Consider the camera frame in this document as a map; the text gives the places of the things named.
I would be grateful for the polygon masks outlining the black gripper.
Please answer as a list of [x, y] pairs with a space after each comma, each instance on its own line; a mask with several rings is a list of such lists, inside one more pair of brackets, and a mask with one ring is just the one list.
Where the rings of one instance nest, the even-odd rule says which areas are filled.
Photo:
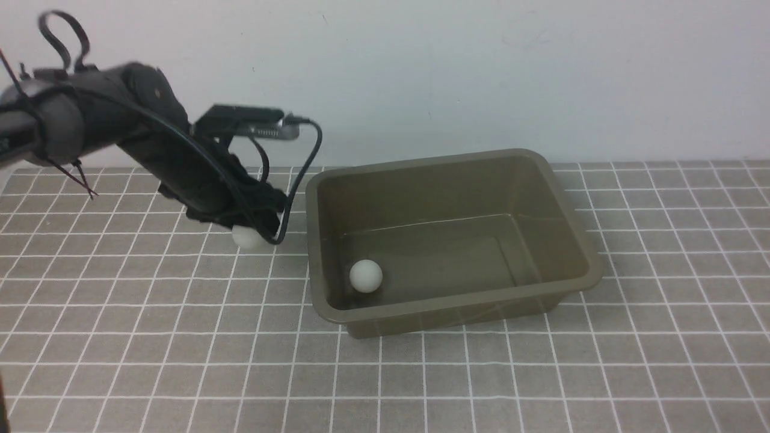
[[175, 135], [140, 127], [120, 148], [160, 181], [163, 197], [179, 201], [185, 215], [204, 224], [253, 229], [264, 241], [283, 241], [288, 197], [267, 181], [240, 183], [233, 195], [209, 162]]

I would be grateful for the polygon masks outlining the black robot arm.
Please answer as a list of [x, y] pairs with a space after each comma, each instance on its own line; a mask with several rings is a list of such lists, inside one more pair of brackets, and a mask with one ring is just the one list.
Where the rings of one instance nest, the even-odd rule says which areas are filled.
[[39, 69], [2, 93], [2, 162], [63, 170], [116, 145], [189, 219], [248, 227], [277, 244], [291, 196], [249, 175], [229, 145], [237, 135], [271, 134], [284, 118], [278, 109], [212, 106], [190, 123], [165, 75], [140, 63], [74, 74]]

